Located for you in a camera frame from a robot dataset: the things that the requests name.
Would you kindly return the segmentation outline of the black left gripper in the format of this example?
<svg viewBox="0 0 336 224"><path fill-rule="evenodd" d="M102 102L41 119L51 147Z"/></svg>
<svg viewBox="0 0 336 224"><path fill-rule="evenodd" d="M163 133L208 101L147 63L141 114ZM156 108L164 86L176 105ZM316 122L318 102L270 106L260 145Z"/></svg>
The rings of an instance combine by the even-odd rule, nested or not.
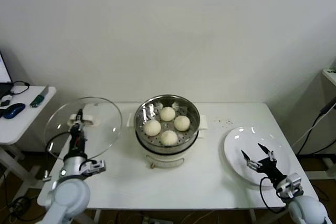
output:
<svg viewBox="0 0 336 224"><path fill-rule="evenodd" d="M77 112L77 121L70 121L70 135L71 140L69 142L69 157L87 157L85 153L85 134L80 128L84 126L83 109L79 109Z"/></svg>

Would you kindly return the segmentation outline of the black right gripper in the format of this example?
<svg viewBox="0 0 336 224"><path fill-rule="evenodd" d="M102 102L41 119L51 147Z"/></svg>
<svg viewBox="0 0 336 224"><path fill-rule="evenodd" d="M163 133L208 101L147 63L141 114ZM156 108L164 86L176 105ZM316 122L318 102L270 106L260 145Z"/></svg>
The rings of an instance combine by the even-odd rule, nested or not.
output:
<svg viewBox="0 0 336 224"><path fill-rule="evenodd" d="M278 184L282 180L284 180L287 176L284 175L277 167L277 161L274 155L274 151L269 150L266 146L258 143L258 146L262 149L262 151L268 155L267 158L264 158L258 162L253 161L249 158L249 156L241 150L241 153L244 157L246 165L250 169L256 169L258 173L266 174L270 179L272 184Z"/></svg>

